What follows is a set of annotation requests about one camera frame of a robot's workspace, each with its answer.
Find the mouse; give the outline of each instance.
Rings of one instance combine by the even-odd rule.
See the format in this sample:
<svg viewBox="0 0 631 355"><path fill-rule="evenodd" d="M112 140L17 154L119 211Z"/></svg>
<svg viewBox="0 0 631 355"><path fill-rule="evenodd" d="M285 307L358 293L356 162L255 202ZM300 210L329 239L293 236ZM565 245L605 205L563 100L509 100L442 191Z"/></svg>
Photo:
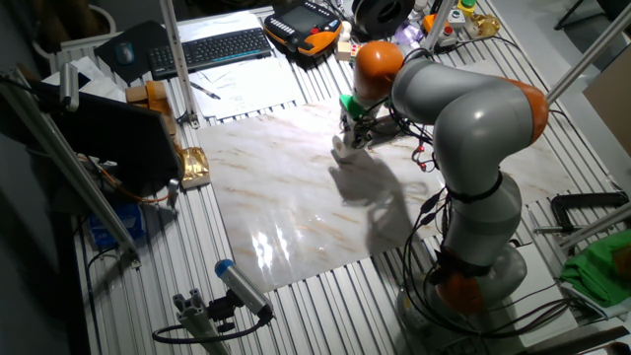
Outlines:
<svg viewBox="0 0 631 355"><path fill-rule="evenodd" d="M121 42L116 45L116 61L120 65L129 65L134 62L134 51L130 42Z"/></svg>

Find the marble board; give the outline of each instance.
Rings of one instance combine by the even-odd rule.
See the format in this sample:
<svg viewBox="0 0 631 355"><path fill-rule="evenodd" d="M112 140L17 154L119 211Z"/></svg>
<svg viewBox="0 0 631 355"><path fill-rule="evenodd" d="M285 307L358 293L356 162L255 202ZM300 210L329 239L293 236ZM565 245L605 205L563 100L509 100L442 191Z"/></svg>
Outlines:
<svg viewBox="0 0 631 355"><path fill-rule="evenodd" d="M444 185L439 171L410 160L414 138L338 164L339 116L331 100L197 132L235 263L263 292L402 246L421 204ZM573 187L543 139L501 169L524 204ZM434 224L419 231L437 233Z"/></svg>

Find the black keyboard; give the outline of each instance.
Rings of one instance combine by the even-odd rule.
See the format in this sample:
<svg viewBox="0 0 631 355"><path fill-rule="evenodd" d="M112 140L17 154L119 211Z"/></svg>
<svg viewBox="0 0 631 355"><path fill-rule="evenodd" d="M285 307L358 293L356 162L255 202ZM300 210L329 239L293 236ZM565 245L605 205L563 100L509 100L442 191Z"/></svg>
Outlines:
<svg viewBox="0 0 631 355"><path fill-rule="evenodd" d="M181 47L189 72L272 55L272 48L267 42L263 29L213 35L185 42ZM149 50L149 65L154 80L177 76L169 46Z"/></svg>

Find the cardboard box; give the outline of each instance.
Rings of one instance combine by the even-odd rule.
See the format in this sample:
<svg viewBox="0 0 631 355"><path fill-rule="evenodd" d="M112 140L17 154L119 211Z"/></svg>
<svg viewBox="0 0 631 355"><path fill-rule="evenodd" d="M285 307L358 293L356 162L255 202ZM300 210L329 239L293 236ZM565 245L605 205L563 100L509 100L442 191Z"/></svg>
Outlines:
<svg viewBox="0 0 631 355"><path fill-rule="evenodd" d="M631 156L631 46L618 55L583 94Z"/></svg>
<svg viewBox="0 0 631 355"><path fill-rule="evenodd" d="M175 119L171 115L171 107L167 100L167 89L162 82L150 81L146 86L128 88L125 90L127 102L138 107L156 110L162 113L162 120L167 126L169 134L174 137L177 133Z"/></svg>

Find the orange controller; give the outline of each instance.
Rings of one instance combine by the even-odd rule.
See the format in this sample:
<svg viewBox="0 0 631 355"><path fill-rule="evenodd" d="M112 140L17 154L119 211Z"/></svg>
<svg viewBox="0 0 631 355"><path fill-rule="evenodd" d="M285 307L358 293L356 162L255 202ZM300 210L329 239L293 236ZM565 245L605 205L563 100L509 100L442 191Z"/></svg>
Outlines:
<svg viewBox="0 0 631 355"><path fill-rule="evenodd" d="M265 31L293 52L313 56L335 42L342 27L337 16L310 1L276 10L264 21Z"/></svg>

